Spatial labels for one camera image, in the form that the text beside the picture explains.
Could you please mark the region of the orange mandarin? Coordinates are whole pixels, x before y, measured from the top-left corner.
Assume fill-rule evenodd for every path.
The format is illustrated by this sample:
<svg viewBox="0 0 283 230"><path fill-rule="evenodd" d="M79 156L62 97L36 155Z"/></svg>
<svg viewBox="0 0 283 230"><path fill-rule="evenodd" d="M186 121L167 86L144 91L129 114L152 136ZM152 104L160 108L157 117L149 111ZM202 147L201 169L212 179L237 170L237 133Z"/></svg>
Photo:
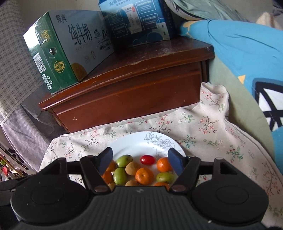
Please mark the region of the orange mandarin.
<svg viewBox="0 0 283 230"><path fill-rule="evenodd" d="M154 173L146 167L140 168L135 174L135 179L141 185L149 185L154 181Z"/></svg>
<svg viewBox="0 0 283 230"><path fill-rule="evenodd" d="M112 160L112 161L110 162L109 166L107 167L106 172L110 172L110 173L111 173L111 172L114 172L117 167L118 167L118 166L117 166L117 163L116 163L114 160Z"/></svg>
<svg viewBox="0 0 283 230"><path fill-rule="evenodd" d="M172 167L171 167L167 157L160 158L157 161L156 166L157 166L157 169L159 170L159 172L161 172L161 173L172 171Z"/></svg>
<svg viewBox="0 0 283 230"><path fill-rule="evenodd" d="M104 172L104 174L102 175L102 178L107 185L114 182L113 174L111 172L108 172L108 171Z"/></svg>
<svg viewBox="0 0 283 230"><path fill-rule="evenodd" d="M166 188L166 190L169 190L169 189L170 189L169 184L166 183L166 182L156 182L156 183L154 184L154 186L163 186L163 187Z"/></svg>

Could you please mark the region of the green jujube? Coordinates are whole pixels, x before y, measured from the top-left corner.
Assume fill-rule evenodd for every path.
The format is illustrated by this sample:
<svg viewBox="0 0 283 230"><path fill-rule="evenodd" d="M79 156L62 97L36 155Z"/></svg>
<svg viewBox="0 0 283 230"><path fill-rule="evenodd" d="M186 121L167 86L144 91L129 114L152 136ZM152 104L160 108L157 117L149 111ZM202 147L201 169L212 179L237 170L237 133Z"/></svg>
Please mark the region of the green jujube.
<svg viewBox="0 0 283 230"><path fill-rule="evenodd" d="M173 183L175 180L175 176L171 172L161 172L156 176L157 182L165 182L168 184Z"/></svg>
<svg viewBox="0 0 283 230"><path fill-rule="evenodd" d="M116 185L125 185L127 182L127 173L124 168L116 168L113 173L113 180Z"/></svg>
<svg viewBox="0 0 283 230"><path fill-rule="evenodd" d="M125 168L132 161L133 157L131 155L122 155L116 160L116 164L119 168Z"/></svg>

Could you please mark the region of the brown longan fruit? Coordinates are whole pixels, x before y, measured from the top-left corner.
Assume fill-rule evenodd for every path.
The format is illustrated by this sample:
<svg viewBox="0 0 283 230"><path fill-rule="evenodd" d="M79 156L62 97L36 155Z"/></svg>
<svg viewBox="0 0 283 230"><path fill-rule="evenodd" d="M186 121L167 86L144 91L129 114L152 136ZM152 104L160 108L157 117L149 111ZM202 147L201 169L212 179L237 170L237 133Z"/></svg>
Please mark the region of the brown longan fruit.
<svg viewBox="0 0 283 230"><path fill-rule="evenodd" d="M139 186L139 185L140 184L135 179L129 180L125 184L125 186Z"/></svg>
<svg viewBox="0 0 283 230"><path fill-rule="evenodd" d="M125 167L125 172L130 176L135 176L136 172L141 168L140 164L137 162L130 162Z"/></svg>
<svg viewBox="0 0 283 230"><path fill-rule="evenodd" d="M108 187L111 191L114 190L115 186L116 186L116 184L114 182L111 182L111 183L108 184Z"/></svg>

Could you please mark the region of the red cherry tomato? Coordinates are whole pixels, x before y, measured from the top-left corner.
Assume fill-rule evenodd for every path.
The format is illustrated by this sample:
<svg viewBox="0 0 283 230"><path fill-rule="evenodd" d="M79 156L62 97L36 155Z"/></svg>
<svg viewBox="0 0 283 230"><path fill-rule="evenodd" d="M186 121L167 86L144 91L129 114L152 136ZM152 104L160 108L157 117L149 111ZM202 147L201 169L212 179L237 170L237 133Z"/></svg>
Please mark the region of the red cherry tomato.
<svg viewBox="0 0 283 230"><path fill-rule="evenodd" d="M140 157L140 162L143 165L153 165L155 164L155 157L151 156L151 155L143 155Z"/></svg>

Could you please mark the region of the floral tablecloth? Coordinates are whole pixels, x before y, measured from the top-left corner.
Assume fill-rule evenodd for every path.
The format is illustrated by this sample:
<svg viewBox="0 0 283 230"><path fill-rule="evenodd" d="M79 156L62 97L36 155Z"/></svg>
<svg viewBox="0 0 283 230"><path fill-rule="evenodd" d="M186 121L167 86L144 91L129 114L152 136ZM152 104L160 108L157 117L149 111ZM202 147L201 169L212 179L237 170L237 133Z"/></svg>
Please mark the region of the floral tablecloth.
<svg viewBox="0 0 283 230"><path fill-rule="evenodd" d="M228 99L224 86L202 83L198 103L61 135L51 141L41 168L57 158L78 161L98 155L127 138L131 146L151 147L158 158L169 148L207 162L221 157L264 189L269 205L263 223L281 227L282 174L258 141L228 121Z"/></svg>

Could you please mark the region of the white floral plate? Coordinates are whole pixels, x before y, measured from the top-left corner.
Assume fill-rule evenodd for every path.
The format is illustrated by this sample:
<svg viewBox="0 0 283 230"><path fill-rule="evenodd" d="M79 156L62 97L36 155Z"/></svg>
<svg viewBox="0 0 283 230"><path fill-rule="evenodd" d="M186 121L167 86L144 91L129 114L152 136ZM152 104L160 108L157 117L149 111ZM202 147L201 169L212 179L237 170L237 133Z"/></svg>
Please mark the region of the white floral plate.
<svg viewBox="0 0 283 230"><path fill-rule="evenodd" d="M148 168L154 173L153 183L145 186L154 186L156 181L156 176L160 173L157 169L156 163L160 158L168 157L168 150L174 148L181 155L185 155L182 147L172 138L157 132L142 131L128 136L122 137L116 140L110 145L113 150L113 160L116 160L122 155L131 155L133 157L133 162L140 164L141 168ZM155 157L155 164L153 165L143 165L140 162L140 157L143 155L151 155ZM174 170L169 171L177 178ZM135 179L135 176L130 176L127 174L127 181Z"/></svg>

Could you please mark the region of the dark wooden cabinet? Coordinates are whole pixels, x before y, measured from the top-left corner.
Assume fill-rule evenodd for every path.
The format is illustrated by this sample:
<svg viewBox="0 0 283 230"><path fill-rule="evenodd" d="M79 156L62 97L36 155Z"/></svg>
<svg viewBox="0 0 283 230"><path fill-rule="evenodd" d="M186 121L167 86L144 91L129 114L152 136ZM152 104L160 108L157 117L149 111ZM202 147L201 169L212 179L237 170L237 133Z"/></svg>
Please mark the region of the dark wooden cabinet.
<svg viewBox="0 0 283 230"><path fill-rule="evenodd" d="M81 83L46 96L39 107L64 129L83 129L187 106L199 101L214 48L187 37L112 54Z"/></svg>

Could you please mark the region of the green milk carton box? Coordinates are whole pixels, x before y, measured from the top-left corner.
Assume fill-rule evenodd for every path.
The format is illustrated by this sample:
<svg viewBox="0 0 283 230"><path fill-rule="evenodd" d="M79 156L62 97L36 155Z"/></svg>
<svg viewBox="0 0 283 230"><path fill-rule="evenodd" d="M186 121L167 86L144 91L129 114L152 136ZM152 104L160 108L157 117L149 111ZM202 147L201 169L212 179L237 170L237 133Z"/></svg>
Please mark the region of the green milk carton box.
<svg viewBox="0 0 283 230"><path fill-rule="evenodd" d="M50 94L81 82L114 51L98 11L48 11L24 40Z"/></svg>

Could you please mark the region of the blue shark plush pillow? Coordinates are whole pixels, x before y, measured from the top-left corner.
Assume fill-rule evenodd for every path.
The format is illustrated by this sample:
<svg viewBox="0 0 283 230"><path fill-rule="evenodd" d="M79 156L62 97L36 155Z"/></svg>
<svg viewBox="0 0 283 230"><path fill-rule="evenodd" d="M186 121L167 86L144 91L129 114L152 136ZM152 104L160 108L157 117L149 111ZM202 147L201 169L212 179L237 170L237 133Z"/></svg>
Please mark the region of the blue shark plush pillow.
<svg viewBox="0 0 283 230"><path fill-rule="evenodd" d="M214 47L219 59L254 97L272 134L282 170L282 31L240 21L183 22L180 35Z"/></svg>

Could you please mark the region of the blue milk carton box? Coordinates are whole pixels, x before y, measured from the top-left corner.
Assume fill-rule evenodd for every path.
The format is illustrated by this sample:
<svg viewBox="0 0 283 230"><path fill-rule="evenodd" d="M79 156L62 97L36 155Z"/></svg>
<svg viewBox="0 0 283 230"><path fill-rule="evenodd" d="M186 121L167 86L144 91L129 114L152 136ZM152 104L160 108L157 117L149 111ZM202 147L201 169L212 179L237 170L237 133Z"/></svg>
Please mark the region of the blue milk carton box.
<svg viewBox="0 0 283 230"><path fill-rule="evenodd" d="M170 40L176 36L172 13L165 1L99 1L111 42L116 50Z"/></svg>

